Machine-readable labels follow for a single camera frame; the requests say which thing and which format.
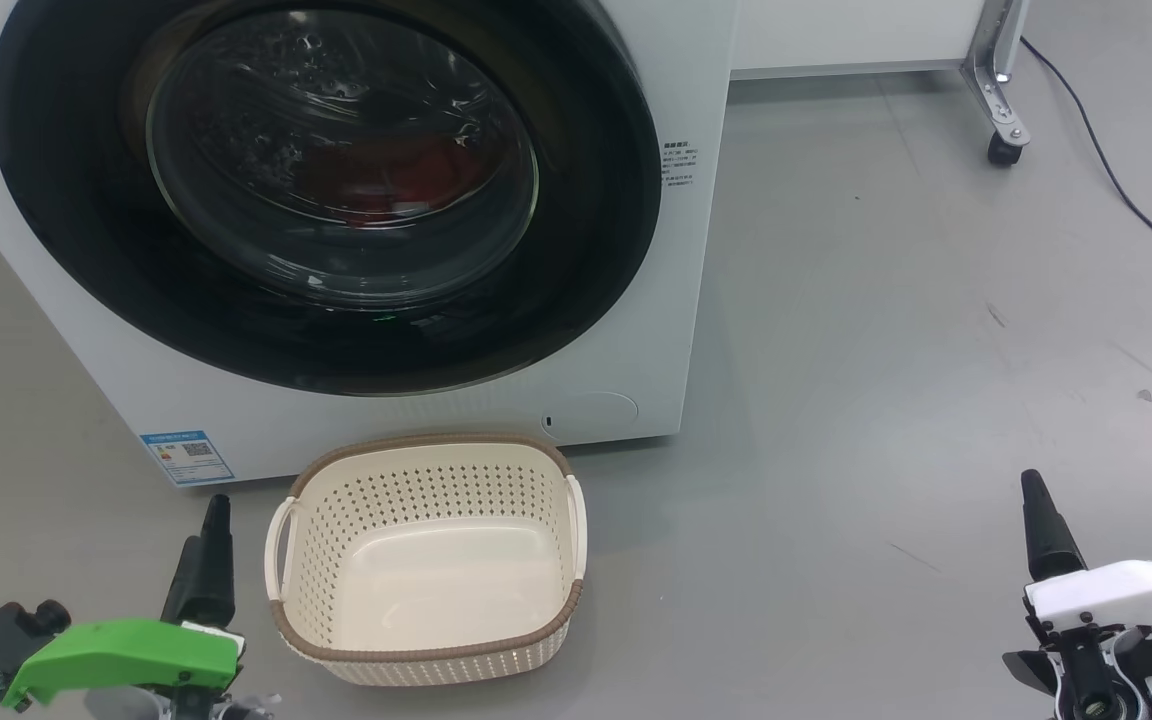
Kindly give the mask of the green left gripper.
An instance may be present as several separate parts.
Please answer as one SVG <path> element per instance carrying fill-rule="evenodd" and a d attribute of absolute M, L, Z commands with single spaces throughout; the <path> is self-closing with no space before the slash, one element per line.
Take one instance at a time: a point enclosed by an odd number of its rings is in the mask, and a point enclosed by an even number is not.
<path fill-rule="evenodd" d="M 211 497 L 200 533 L 185 538 L 161 621 L 123 617 L 70 626 L 20 665 L 1 706 L 22 711 L 50 705 L 61 692 L 137 687 L 166 698 L 172 711 L 210 711 L 241 670 L 244 638 L 170 624 L 185 616 L 194 589 L 197 623 L 229 626 L 236 594 L 227 495 Z"/>

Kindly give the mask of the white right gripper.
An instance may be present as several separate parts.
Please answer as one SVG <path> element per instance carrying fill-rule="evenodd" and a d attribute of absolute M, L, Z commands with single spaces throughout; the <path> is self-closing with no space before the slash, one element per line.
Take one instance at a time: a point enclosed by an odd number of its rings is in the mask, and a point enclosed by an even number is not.
<path fill-rule="evenodd" d="M 1043 475 L 1021 473 L 1024 605 L 1038 650 L 1006 653 L 1011 679 L 1047 694 L 1049 720 L 1152 720 L 1152 562 L 1087 569 Z"/>

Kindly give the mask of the dark round glass washer door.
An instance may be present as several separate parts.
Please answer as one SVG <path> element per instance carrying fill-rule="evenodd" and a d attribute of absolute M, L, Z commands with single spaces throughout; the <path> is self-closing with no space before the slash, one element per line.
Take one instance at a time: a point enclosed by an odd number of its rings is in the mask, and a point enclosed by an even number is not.
<path fill-rule="evenodd" d="M 453 209 L 353 227 L 308 150 L 417 135 L 511 151 Z M 18 0 L 0 168 L 124 323 L 253 381 L 387 397 L 556 354 L 652 245 L 660 146 L 593 0 Z"/>

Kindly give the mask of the red cloth garment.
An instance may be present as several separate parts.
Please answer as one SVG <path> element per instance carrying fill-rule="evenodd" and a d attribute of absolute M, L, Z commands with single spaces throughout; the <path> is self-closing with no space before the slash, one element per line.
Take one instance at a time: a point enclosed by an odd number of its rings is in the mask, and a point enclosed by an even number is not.
<path fill-rule="evenodd" d="M 509 160 L 503 143 L 463 136 L 362 138 L 306 151 L 291 188 L 353 227 L 453 209 L 483 190 Z"/>

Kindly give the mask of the cream perforated laundry basket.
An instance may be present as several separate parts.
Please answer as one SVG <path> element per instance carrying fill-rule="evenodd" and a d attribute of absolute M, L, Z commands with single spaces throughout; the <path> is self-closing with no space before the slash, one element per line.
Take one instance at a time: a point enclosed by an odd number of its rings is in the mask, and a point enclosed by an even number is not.
<path fill-rule="evenodd" d="M 278 632 L 338 679 L 486 682 L 561 650 L 584 589 L 586 503 L 539 439 L 379 439 L 298 475 L 262 564 Z"/>

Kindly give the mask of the white front-load washing machine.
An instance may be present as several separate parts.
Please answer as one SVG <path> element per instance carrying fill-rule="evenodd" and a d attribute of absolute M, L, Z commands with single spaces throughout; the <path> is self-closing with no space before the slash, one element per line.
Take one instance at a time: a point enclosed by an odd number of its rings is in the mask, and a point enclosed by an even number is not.
<path fill-rule="evenodd" d="M 301 473 L 347 445 L 407 435 L 526 435 L 550 402 L 621 393 L 630 439 L 670 435 L 684 416 L 740 0 L 593 0 L 641 74 L 660 146 L 660 213 L 641 270 L 599 323 L 507 376 L 422 395 L 335 396 L 225 372 L 124 323 L 35 236 L 0 168 L 0 253 L 138 438 L 200 430 L 236 473 Z M 0 35 L 18 0 L 0 0 Z"/>

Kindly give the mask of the round washer filter cover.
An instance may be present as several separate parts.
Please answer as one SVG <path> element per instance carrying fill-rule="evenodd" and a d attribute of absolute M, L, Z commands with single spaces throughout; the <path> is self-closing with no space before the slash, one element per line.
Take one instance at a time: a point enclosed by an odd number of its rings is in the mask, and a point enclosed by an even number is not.
<path fill-rule="evenodd" d="M 593 445 L 630 439 L 639 409 L 626 395 L 593 391 L 556 397 L 540 416 L 540 429 L 556 445 Z"/>

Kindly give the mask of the blue energy label sticker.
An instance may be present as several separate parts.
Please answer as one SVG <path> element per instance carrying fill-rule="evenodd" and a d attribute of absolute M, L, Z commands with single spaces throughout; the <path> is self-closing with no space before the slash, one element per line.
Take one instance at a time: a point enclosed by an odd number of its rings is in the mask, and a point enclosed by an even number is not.
<path fill-rule="evenodd" d="M 236 479 L 236 473 L 200 430 L 141 435 L 141 441 L 174 486 L 209 486 Z"/>

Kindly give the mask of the metal stand leg with caster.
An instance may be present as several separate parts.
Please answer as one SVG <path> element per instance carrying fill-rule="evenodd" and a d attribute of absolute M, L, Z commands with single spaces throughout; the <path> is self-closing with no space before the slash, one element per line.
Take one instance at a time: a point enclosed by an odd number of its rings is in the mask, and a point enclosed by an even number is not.
<path fill-rule="evenodd" d="M 1030 0 L 984 0 L 961 65 L 967 86 L 995 128 L 986 151 L 993 167 L 1014 167 L 1030 142 L 1018 109 L 1006 97 L 1029 5 Z"/>

